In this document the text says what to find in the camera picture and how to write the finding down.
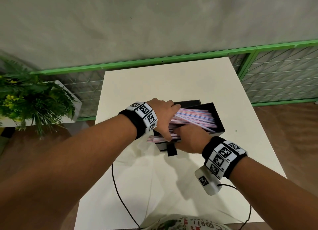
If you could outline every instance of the wristband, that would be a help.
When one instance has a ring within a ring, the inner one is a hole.
[[[204,165],[218,178],[228,178],[236,164],[247,156],[240,146],[221,137],[214,136],[204,147],[202,156]]]
[[[157,115],[148,103],[135,102],[119,114],[125,115],[135,125],[137,129],[136,139],[157,126]]]

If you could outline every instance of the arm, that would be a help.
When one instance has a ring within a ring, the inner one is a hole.
[[[180,105],[152,99],[156,130],[171,140],[168,124]],[[0,184],[1,229],[59,229],[68,212],[136,138],[120,114],[54,146]]]
[[[186,125],[175,130],[182,141],[176,148],[202,153],[211,136],[200,127]],[[290,180],[244,157],[230,174],[231,182],[273,229],[316,229],[318,198]]]

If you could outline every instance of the bundle of straws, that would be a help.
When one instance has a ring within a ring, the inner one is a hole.
[[[214,118],[208,110],[180,108],[169,123],[169,132],[172,139],[180,139],[180,136],[173,133],[173,130],[185,124],[198,125],[211,133],[215,133],[211,128],[217,128]],[[165,141],[162,136],[154,135],[150,135],[147,139],[149,143],[161,143]]]

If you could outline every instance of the forearm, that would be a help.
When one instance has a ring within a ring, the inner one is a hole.
[[[54,146],[35,164],[2,182],[1,218],[6,215],[12,224],[14,214],[28,216],[31,207],[49,211],[49,218],[55,214],[63,219],[136,134],[131,121],[118,115]]]
[[[318,198],[281,175],[245,157],[230,180],[273,229],[316,229]]]

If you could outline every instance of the hand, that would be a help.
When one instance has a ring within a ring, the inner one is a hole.
[[[169,123],[172,117],[180,109],[181,105],[173,105],[173,101],[171,100],[165,102],[158,99],[151,99],[147,103],[152,107],[158,118],[155,130],[161,133],[167,141],[171,141],[172,137],[169,132]]]
[[[201,154],[212,138],[204,129],[194,124],[181,126],[173,132],[181,136],[181,142],[175,143],[175,148],[188,153]]]

